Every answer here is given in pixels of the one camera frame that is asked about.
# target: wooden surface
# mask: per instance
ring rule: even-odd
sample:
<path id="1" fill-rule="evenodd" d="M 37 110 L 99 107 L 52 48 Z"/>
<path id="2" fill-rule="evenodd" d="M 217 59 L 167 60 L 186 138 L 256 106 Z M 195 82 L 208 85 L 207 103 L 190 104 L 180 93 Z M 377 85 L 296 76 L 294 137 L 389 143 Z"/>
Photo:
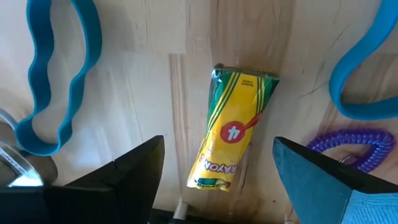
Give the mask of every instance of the wooden surface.
<path id="1" fill-rule="evenodd" d="M 229 222 L 295 219 L 272 158 L 275 136 L 305 144 L 318 133 L 362 126 L 398 134 L 398 119 L 352 121 L 339 114 L 328 94 L 333 67 L 369 28 L 379 2 L 95 0 L 103 53 L 86 79 L 73 137 L 53 157 L 59 169 L 56 184 L 69 183 L 163 134 L 165 165 L 155 208 L 174 210 L 182 199 L 195 215 Z M 26 0 L 5 0 L 0 9 L 0 107 L 17 120 L 33 107 L 27 69 L 34 50 L 25 7 Z M 53 95 L 49 108 L 34 119 L 35 130 L 48 141 L 55 140 L 68 84 L 85 54 L 81 25 L 68 0 L 53 0 L 51 21 Z M 346 100 L 398 95 L 397 46 L 395 31 L 350 78 Z M 253 136 L 246 175 L 239 169 L 229 193 L 185 186 L 204 135 L 210 73 L 218 62 L 276 72 L 281 78 Z M 339 159 L 363 149 L 340 147 L 327 154 Z M 372 174 L 398 184 L 398 152 Z"/>

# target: blue rubber band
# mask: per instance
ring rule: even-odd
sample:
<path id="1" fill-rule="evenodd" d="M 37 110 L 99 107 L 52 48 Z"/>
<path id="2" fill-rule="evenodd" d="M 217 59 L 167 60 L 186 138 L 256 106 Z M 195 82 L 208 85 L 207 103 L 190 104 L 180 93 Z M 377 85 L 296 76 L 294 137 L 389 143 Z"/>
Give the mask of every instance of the blue rubber band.
<path id="1" fill-rule="evenodd" d="M 33 118 L 50 104 L 51 90 L 47 65 L 54 51 L 54 36 L 50 23 L 51 0 L 28 0 L 27 21 L 32 34 L 35 55 L 30 65 L 28 79 L 34 99 L 31 115 L 20 121 L 15 129 L 17 142 L 23 150 L 37 156 L 56 153 L 72 136 L 72 119 L 79 110 L 83 99 L 85 77 L 96 64 L 101 54 L 102 35 L 100 19 L 92 0 L 71 0 L 85 35 L 86 57 L 81 70 L 69 86 L 67 114 L 58 129 L 58 143 L 50 144 L 41 140 L 33 130 Z"/>
<path id="2" fill-rule="evenodd" d="M 341 102 L 341 93 L 347 78 L 387 39 L 394 29 L 397 19 L 398 0 L 382 0 L 371 28 L 337 63 L 329 80 L 329 91 L 332 101 L 341 114 L 365 121 L 398 116 L 398 96 L 366 104 Z"/>

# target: purple spiral wristband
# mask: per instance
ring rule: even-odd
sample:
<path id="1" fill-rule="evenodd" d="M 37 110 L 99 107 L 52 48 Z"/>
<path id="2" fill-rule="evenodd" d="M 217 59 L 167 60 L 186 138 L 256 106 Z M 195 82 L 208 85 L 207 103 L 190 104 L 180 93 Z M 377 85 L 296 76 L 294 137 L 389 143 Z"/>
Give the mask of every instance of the purple spiral wristband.
<path id="1" fill-rule="evenodd" d="M 316 137 L 307 148 L 322 153 L 342 144 L 368 144 L 370 149 L 351 164 L 365 173 L 379 166 L 396 146 L 393 134 L 381 129 L 342 129 Z"/>

